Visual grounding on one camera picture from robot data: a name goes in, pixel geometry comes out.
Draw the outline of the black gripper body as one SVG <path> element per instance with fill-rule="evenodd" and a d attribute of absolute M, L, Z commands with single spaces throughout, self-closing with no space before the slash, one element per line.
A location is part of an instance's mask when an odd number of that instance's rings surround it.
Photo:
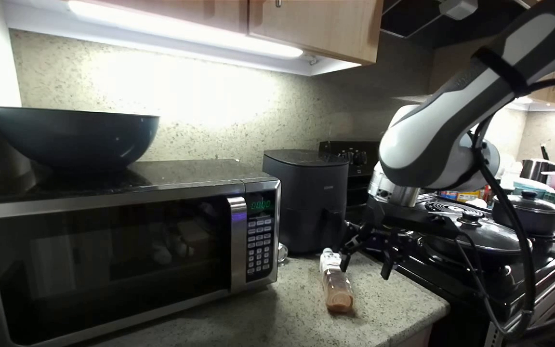
<path fill-rule="evenodd" d="M 420 248 L 420 240 L 455 240 L 457 227 L 443 215 L 370 215 L 353 232 L 353 246 L 376 250 L 386 259 L 403 259 Z"/>

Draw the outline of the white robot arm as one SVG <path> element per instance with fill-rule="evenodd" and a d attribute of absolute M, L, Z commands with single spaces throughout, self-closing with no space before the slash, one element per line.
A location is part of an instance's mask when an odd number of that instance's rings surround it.
<path fill-rule="evenodd" d="M 499 161 L 484 140 L 484 123 L 497 109 L 555 84 L 555 0 L 540 0 L 478 47 L 424 103 L 395 113 L 378 148 L 366 221 L 339 246 L 349 259 L 374 229 L 397 227 L 463 244 L 469 232 L 445 215 L 411 207 L 399 188 L 443 190 L 492 182 Z"/>

